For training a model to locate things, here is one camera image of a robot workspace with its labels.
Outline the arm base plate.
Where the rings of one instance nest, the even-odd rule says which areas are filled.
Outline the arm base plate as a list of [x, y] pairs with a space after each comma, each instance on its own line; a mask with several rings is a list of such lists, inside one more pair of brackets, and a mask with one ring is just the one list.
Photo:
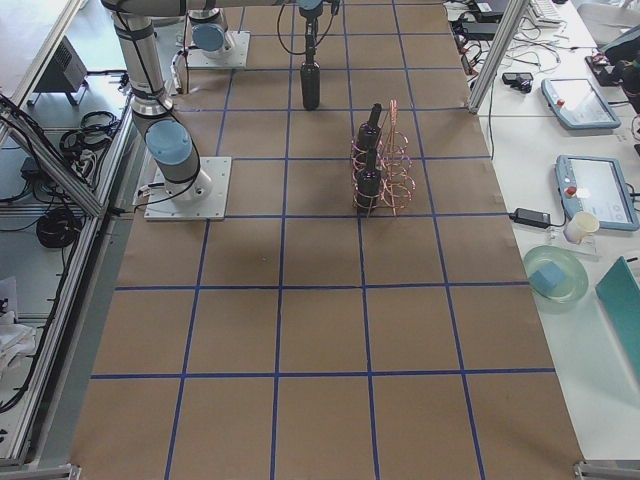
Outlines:
[[212, 40], [200, 36], [189, 47], [188, 67], [191, 70], [245, 69], [249, 43], [248, 31], [215, 32]]
[[161, 185], [150, 192], [144, 208], [149, 221], [223, 220], [230, 183], [231, 157], [202, 157], [200, 173], [188, 190], [189, 183], [179, 186], [166, 183], [159, 168], [153, 178]]

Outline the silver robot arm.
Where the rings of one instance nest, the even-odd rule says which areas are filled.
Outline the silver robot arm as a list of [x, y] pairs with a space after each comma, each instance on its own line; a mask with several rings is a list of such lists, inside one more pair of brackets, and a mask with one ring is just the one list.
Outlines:
[[133, 93], [133, 116], [156, 160], [171, 198], [200, 192], [201, 162], [188, 130], [173, 116], [154, 40], [152, 19], [184, 17], [192, 25], [195, 47], [223, 49], [227, 7], [274, 6], [274, 1], [104, 1], [111, 13]]
[[192, 43], [204, 56], [216, 58], [232, 50], [234, 41], [222, 9], [190, 10], [188, 18]]

